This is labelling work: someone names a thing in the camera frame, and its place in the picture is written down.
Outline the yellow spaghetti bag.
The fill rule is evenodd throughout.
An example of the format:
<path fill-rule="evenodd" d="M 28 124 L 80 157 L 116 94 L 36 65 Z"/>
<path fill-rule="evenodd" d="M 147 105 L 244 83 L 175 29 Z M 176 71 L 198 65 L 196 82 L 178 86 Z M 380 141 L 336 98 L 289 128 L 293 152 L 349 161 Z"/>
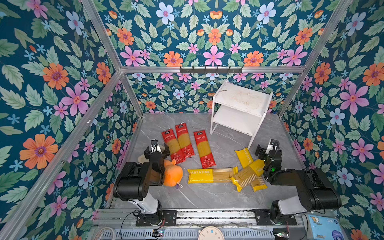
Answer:
<path fill-rule="evenodd" d="M 237 154 L 237 157 L 238 157 L 243 168 L 245 168 L 246 166 L 248 166 L 249 164 L 254 162 L 248 148 L 245 148 L 245 149 L 239 150 L 239 151 L 235 151 L 235 153 Z"/>
<path fill-rule="evenodd" d="M 230 177 L 232 183 L 237 187 L 237 191 L 241 192 L 248 185 L 252 187 L 254 192 L 267 189 L 268 187 L 262 178 L 264 166 L 263 160 L 256 160 Z"/>
<path fill-rule="evenodd" d="M 188 169 L 188 184 L 210 184 L 231 182 L 231 177 L 239 172 L 238 167 L 215 169 Z"/>

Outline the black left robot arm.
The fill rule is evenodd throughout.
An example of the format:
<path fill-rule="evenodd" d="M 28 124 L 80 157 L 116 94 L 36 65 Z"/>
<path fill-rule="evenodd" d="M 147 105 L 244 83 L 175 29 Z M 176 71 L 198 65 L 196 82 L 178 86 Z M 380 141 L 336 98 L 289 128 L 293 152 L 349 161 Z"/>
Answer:
<path fill-rule="evenodd" d="M 144 151 L 147 162 L 127 162 L 118 175 L 114 188 L 114 198 L 134 204 L 139 217 L 157 226 L 164 217 L 159 200 L 150 193 L 150 186 L 162 186 L 165 181 L 165 159 L 170 155 L 169 147 L 153 142 Z"/>

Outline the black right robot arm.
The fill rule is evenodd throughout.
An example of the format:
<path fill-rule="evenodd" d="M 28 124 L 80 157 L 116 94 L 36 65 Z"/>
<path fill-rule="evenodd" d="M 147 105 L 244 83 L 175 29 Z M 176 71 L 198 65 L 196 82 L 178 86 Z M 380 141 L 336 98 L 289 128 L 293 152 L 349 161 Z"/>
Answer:
<path fill-rule="evenodd" d="M 280 142 L 271 140 L 267 148 L 257 146 L 255 155 L 265 163 L 263 178 L 272 186 L 295 187 L 297 194 L 284 200 L 275 200 L 269 211 L 274 225 L 285 223 L 296 214 L 311 211 L 336 210 L 342 206 L 340 194 L 322 170 L 282 169 Z"/>

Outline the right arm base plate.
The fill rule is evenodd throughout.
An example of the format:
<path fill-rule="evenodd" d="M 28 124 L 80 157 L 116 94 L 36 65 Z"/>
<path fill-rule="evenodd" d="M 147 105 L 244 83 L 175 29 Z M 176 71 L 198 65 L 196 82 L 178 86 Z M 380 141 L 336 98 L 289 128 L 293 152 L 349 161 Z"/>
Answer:
<path fill-rule="evenodd" d="M 252 209 L 252 212 L 255 214 L 255 219 L 258 226 L 297 225 L 297 221 L 294 215 L 279 216 L 278 214 L 271 214 L 271 211 L 266 209 Z"/>

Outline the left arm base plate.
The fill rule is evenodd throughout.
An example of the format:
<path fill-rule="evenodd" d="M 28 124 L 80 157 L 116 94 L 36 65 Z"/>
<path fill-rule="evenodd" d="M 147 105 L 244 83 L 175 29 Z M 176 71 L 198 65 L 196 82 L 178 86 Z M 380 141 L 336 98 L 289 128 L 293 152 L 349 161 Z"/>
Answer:
<path fill-rule="evenodd" d="M 163 227 L 176 225 L 177 220 L 176 210 L 160 210 L 155 214 L 140 214 L 137 217 L 137 227 Z"/>

